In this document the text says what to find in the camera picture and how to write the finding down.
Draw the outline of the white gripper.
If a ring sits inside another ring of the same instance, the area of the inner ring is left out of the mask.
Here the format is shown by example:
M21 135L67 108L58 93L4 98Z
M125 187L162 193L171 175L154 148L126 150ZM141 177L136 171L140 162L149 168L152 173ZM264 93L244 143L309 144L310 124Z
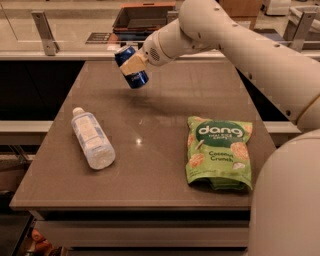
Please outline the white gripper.
M162 66L172 61L161 48L158 31L145 39L142 52L136 52L120 66L125 76L143 71L147 62L154 66Z

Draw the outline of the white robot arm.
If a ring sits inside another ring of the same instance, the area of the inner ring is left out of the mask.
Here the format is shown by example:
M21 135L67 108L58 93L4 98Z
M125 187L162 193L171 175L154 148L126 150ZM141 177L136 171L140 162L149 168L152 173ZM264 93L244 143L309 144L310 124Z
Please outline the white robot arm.
M219 50L301 135L274 151L252 196L248 256L320 256L320 62L233 21L217 0L184 0L120 69Z

